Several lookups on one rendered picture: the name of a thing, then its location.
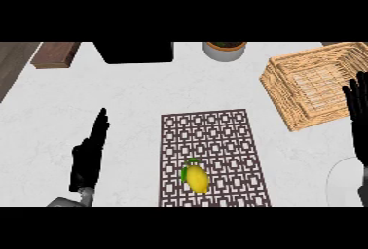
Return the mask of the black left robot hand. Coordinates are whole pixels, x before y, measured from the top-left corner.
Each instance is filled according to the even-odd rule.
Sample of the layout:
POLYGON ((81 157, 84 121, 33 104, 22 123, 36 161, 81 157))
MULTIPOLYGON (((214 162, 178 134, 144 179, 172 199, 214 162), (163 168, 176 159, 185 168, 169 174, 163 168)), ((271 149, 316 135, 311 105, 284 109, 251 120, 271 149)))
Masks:
POLYGON ((102 108, 95 119, 90 135, 73 148, 71 192, 77 192, 81 188, 95 188, 96 186, 108 128, 107 109, 102 108))

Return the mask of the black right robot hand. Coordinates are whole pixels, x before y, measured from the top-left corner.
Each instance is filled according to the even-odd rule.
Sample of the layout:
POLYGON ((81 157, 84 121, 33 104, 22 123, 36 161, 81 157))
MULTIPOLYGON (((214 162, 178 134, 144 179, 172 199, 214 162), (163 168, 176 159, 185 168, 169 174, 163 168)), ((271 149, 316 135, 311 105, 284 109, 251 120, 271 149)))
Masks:
POLYGON ((368 167, 368 72, 359 71, 349 85, 342 87, 352 120, 352 137, 356 157, 368 167))

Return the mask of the tan wicker basket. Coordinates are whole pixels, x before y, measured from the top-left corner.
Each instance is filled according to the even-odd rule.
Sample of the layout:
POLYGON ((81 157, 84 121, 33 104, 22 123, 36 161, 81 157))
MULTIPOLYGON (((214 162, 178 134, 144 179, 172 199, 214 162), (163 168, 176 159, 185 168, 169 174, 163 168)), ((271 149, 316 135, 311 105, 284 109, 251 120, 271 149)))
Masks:
POLYGON ((342 87, 368 71, 368 45, 342 42, 269 58, 260 82, 290 131, 349 115, 342 87))

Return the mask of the brown patterned placemat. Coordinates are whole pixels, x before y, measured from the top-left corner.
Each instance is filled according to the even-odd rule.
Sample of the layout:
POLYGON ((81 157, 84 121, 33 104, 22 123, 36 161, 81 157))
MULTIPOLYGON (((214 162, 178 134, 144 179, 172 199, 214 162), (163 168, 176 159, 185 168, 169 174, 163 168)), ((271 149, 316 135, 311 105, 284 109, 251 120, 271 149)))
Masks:
POLYGON ((247 112, 243 109, 161 117, 161 207, 268 207, 271 199, 247 112), (206 193, 195 192, 182 169, 209 174, 206 193))

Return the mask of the brown wooden block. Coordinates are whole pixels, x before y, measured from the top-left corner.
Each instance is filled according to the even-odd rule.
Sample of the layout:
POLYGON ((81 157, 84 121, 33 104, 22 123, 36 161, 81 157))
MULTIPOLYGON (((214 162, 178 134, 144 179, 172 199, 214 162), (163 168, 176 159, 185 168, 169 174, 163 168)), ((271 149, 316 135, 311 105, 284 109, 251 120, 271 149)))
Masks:
POLYGON ((30 64, 36 69, 70 68, 79 46, 80 42, 45 42, 30 64))

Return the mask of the black appliance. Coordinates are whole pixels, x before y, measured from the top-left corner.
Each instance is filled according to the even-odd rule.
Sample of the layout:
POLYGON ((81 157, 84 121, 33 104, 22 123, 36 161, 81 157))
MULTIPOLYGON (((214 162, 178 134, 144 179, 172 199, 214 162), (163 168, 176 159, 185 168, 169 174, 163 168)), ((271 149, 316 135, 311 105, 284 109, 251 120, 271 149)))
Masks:
POLYGON ((172 42, 95 42, 108 64, 164 63, 175 60, 172 42))

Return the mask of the grey pot with brown rim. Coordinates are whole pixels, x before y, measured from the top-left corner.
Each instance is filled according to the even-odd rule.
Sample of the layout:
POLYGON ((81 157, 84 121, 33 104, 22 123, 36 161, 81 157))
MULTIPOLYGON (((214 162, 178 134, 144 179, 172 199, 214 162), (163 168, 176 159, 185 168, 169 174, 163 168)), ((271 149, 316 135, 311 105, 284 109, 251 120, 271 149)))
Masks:
POLYGON ((214 45, 212 42, 203 43, 203 50, 207 56, 219 62, 232 62, 238 60, 244 54, 246 42, 237 47, 223 48, 214 45))

